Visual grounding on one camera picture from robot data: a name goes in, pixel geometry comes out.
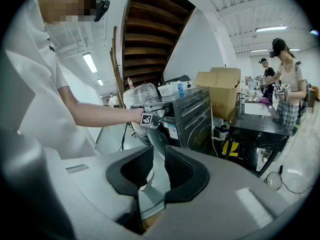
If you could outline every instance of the plaid skirt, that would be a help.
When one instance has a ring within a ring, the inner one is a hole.
[[[277,114],[283,119],[283,123],[287,126],[289,132],[292,131],[296,125],[299,116],[299,106],[290,105],[287,101],[279,101]]]

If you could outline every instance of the plastic bottle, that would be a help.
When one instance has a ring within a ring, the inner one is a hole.
[[[134,84],[132,83],[130,77],[128,77],[128,84],[129,84],[130,89],[134,88]]]
[[[181,81],[177,81],[177,82],[178,82],[178,92],[179,92],[179,94],[184,94],[185,93],[184,85],[182,84]]]

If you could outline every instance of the staircase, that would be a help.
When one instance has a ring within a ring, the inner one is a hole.
[[[188,0],[129,0],[122,38],[122,79],[157,85],[195,6]]]

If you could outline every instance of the black table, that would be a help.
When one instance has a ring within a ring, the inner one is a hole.
[[[258,177],[261,177],[270,166],[277,153],[284,149],[290,136],[287,126],[276,114],[275,108],[271,104],[265,104],[265,106],[267,106],[271,116],[246,114],[244,105],[235,108],[229,127],[227,138],[229,142],[224,157],[226,160],[229,159],[233,142],[245,147],[272,150],[262,169],[253,171]]]

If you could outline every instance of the ceiling light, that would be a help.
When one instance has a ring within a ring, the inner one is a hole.
[[[91,57],[91,53],[88,52],[88,53],[85,53],[82,55],[86,64],[88,65],[89,69],[91,70],[92,73],[95,73],[97,72],[97,68],[96,68],[96,65]]]
[[[310,33],[311,33],[311,34],[315,34],[315,35],[319,36],[319,32],[318,32],[318,31],[316,31],[315,29],[314,29],[314,30],[311,30],[311,31],[310,31]]]
[[[250,53],[258,53],[258,52],[266,52],[268,49],[263,49],[263,50],[251,50]]]
[[[99,85],[101,85],[101,86],[103,86],[104,85],[104,83],[102,82],[102,80],[101,79],[98,79],[97,80],[97,82],[99,83]]]
[[[255,32],[262,31],[273,31],[273,30],[285,30],[287,26],[270,26],[270,27],[260,27],[255,30]]]

